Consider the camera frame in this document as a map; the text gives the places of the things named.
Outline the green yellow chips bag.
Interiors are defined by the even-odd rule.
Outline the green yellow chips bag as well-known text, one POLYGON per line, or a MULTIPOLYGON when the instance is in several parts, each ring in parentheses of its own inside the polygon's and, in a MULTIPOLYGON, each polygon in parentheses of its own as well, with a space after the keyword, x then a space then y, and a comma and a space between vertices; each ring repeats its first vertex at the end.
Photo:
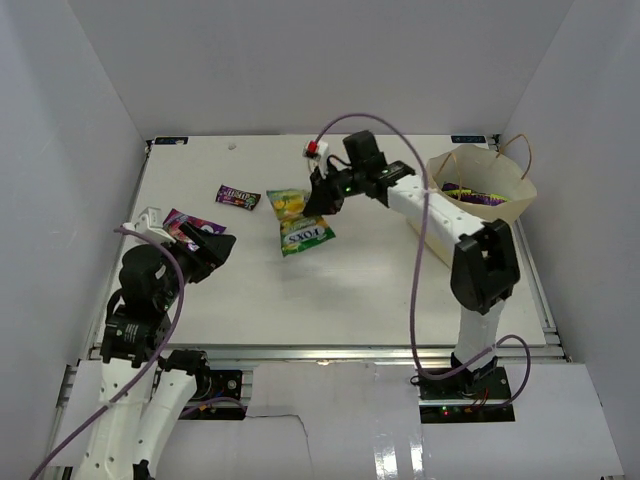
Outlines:
POLYGON ((301 253, 335 238, 333 229, 322 216, 306 217, 310 192, 301 189, 267 190, 267 198, 279 221, 283 257, 301 253))

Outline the purple white snack packet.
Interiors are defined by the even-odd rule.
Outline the purple white snack packet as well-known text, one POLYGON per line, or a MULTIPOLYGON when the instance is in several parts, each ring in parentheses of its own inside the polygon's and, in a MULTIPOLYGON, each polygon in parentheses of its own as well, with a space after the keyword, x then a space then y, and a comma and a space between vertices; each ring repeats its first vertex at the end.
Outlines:
POLYGON ((193 251, 197 250, 198 246, 180 229, 181 225, 185 223, 189 223, 193 227, 210 234, 222 234, 226 231, 225 226, 185 214, 175 208, 172 208, 163 221, 163 229, 174 239, 187 244, 193 251))

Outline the purple chocolate bar wrapper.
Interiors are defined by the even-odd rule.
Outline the purple chocolate bar wrapper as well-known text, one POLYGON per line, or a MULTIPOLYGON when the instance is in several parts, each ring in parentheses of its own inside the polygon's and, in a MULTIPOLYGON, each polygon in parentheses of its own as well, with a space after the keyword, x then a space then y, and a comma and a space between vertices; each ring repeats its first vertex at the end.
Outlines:
POLYGON ((248 211, 253 211, 261 200, 259 193, 239 190, 221 184, 215 197, 215 202, 239 207, 248 211))

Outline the dark blue chips bag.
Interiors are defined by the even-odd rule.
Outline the dark blue chips bag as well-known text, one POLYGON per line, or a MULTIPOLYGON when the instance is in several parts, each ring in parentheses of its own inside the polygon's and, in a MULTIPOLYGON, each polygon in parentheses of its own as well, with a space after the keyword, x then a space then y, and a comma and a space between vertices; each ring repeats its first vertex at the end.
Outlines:
POLYGON ((504 196, 478 192, 451 182, 445 182, 441 191, 452 199, 475 205, 494 207, 509 202, 509 199, 504 196))

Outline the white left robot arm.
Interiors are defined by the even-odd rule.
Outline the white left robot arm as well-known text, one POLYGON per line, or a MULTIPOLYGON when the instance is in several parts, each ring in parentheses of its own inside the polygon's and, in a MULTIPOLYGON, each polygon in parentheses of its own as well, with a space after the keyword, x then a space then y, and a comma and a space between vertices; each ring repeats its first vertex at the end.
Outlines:
POLYGON ((177 327, 185 288, 207 279, 236 238, 187 222, 184 240, 119 228, 139 240, 122 257, 120 287, 109 299, 100 348, 97 412, 76 479, 153 479, 187 404, 211 387, 203 351, 163 352, 177 327))

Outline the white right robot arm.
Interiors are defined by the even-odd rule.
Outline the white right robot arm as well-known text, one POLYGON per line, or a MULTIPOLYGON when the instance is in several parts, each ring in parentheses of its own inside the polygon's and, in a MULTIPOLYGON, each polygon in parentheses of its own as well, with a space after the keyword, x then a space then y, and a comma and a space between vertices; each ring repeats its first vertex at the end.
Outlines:
POLYGON ((447 382, 461 397, 472 399, 488 385, 487 375, 497 366, 495 349, 501 314, 521 275, 511 228, 457 208, 402 161, 390 163, 374 135, 361 131, 343 140, 348 163, 335 167, 329 146, 310 140, 303 148, 312 162, 311 194, 306 216, 334 215, 344 201, 364 195, 420 226, 420 235, 432 235, 451 262, 450 288, 460 305, 458 340, 451 367, 443 373, 416 368, 422 382, 447 382))

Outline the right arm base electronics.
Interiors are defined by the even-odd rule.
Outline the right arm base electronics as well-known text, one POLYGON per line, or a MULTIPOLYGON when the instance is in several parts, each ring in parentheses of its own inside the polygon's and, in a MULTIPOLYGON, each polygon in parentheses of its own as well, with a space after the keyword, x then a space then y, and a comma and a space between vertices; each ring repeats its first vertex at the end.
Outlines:
POLYGON ((498 367, 473 385, 454 378, 426 380, 410 378, 418 389, 420 420, 423 425, 512 423, 516 420, 512 405, 502 406, 511 398, 511 388, 504 367, 498 367))

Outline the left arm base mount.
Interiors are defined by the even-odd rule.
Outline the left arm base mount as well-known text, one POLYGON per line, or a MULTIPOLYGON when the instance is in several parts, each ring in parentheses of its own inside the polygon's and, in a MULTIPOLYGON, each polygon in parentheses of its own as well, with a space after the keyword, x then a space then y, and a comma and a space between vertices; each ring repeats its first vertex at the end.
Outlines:
POLYGON ((196 393, 187 402, 180 420, 243 420, 241 370, 205 370, 196 393))

